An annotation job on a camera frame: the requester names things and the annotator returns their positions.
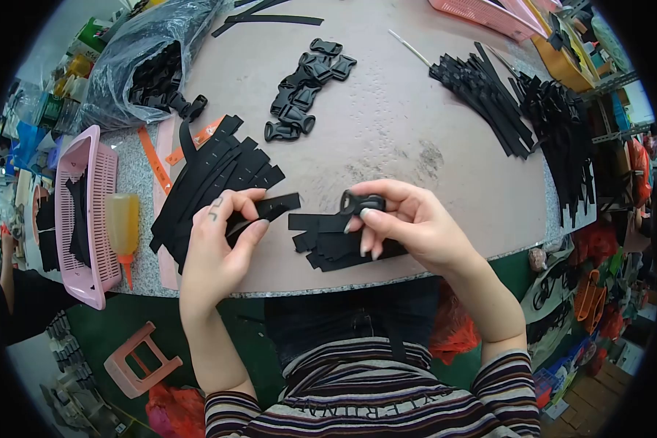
metal rod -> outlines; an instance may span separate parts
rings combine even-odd
[[[409,44],[409,43],[407,43],[406,41],[404,41],[403,38],[401,38],[399,35],[395,34],[391,29],[389,30],[389,32],[394,36],[394,38],[398,39],[399,42],[401,42],[404,46],[406,46],[406,48],[408,48],[409,50],[411,50],[411,52],[412,52],[414,55],[416,55],[417,57],[419,57],[419,59],[420,59],[421,61],[423,61],[424,64],[426,64],[429,68],[431,68],[431,63],[428,62],[428,59],[424,58],[423,55],[421,55],[421,54],[420,54],[415,48],[413,48],[413,47],[411,46],[411,44]]]

granite tabletop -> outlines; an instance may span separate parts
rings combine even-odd
[[[543,80],[550,80],[550,76],[545,69],[542,60],[538,56],[536,49],[530,41],[524,41],[516,44],[513,41],[507,42],[508,53],[512,56],[511,60],[516,68],[533,76],[538,75]],[[147,127],[153,144],[156,144],[158,126],[151,124]],[[150,169],[149,162],[146,158],[143,148],[139,141],[136,129],[124,129],[114,132],[103,133],[100,141],[111,146],[119,154],[118,175],[117,175],[117,192],[137,193],[140,199],[139,212],[139,248],[135,252],[134,262],[131,265],[131,276],[134,289],[130,290],[125,281],[122,281],[114,288],[114,292],[132,293],[136,295],[177,297],[179,291],[164,288],[160,282],[158,269],[158,257],[149,249],[149,242],[152,239],[150,227],[153,224],[153,182],[155,181]],[[584,214],[584,208],[579,207],[577,211],[576,226],[572,228],[569,216],[565,211],[564,226],[560,227],[560,209],[558,197],[549,166],[543,160],[543,179],[545,184],[545,201],[546,201],[546,231],[542,241],[530,242],[525,247],[511,248],[510,251],[503,254],[489,257],[490,260],[506,257],[507,255],[518,251],[541,245],[544,242],[554,241],[568,233],[584,227],[589,223],[596,221],[596,209],[588,209],[588,214]],[[396,280],[390,280],[383,283],[367,283],[362,285],[345,285],[342,287],[332,287],[327,289],[308,289],[289,292],[253,292],[236,294],[236,297],[263,297],[263,296],[286,296],[301,295],[308,293],[326,293],[339,292],[342,290],[359,289],[362,287],[371,287],[386,283],[397,283],[411,280],[418,277],[430,276],[430,273],[422,273],[416,276],[403,277]]]

hand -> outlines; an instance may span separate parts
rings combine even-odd
[[[356,195],[381,195],[387,202],[386,212],[365,209],[360,218],[353,216],[348,223],[348,231],[366,225],[360,244],[362,256],[371,252],[376,260],[382,254],[385,238],[391,238],[438,275],[480,257],[431,191],[394,180],[365,181],[350,190]]]
[[[0,225],[0,246],[3,249],[3,258],[11,259],[15,252],[15,239],[4,224]]]
[[[270,222],[252,223],[238,238],[232,250],[226,241],[226,220],[234,211],[246,220],[258,218],[254,200],[263,199],[264,188],[239,192],[224,190],[210,206],[193,216],[188,254],[180,287],[180,315],[206,320],[214,307],[226,298],[248,272],[251,256],[268,230]]]

orange nozzle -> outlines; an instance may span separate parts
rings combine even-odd
[[[133,254],[118,255],[117,261],[124,265],[124,274],[127,276],[129,283],[129,290],[134,290],[134,285],[131,284],[131,262],[134,261]]]

woman's left hand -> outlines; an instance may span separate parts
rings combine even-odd
[[[232,250],[226,241],[226,221],[234,211],[241,212],[246,220],[257,219],[254,201],[263,196],[263,188],[224,190],[210,206],[193,216],[180,287],[183,323],[208,319],[219,301],[233,292],[248,272],[253,251],[270,222],[263,219],[252,223],[241,233]]]

